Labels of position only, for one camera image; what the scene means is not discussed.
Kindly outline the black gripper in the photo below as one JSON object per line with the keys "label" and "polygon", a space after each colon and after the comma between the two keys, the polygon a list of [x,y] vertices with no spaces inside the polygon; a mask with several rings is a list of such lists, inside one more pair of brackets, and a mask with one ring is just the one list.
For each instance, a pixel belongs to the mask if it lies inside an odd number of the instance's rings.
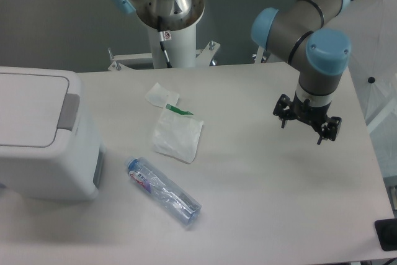
{"label": "black gripper", "polygon": [[311,126],[319,135],[317,144],[320,145],[323,140],[335,141],[342,125],[340,117],[327,116],[329,106],[330,103],[321,107],[310,106],[301,101],[297,94],[292,102],[287,95],[282,94],[274,107],[273,115],[282,122],[281,128],[285,128],[289,120],[298,120]]}

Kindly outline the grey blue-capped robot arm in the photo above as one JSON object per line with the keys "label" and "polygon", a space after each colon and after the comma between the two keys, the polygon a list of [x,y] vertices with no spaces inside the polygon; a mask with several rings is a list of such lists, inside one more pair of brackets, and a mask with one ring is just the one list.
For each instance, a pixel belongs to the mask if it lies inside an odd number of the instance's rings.
{"label": "grey blue-capped robot arm", "polygon": [[[151,34],[155,68],[197,65],[196,38],[181,37],[194,30],[204,13],[203,0],[112,0],[126,14],[136,14]],[[342,13],[350,0],[294,0],[289,11],[264,9],[251,27],[252,40],[299,72],[293,98],[281,95],[274,115],[283,124],[297,120],[309,125],[319,140],[334,141],[342,120],[328,116],[332,97],[347,65],[351,42],[326,24]]]}

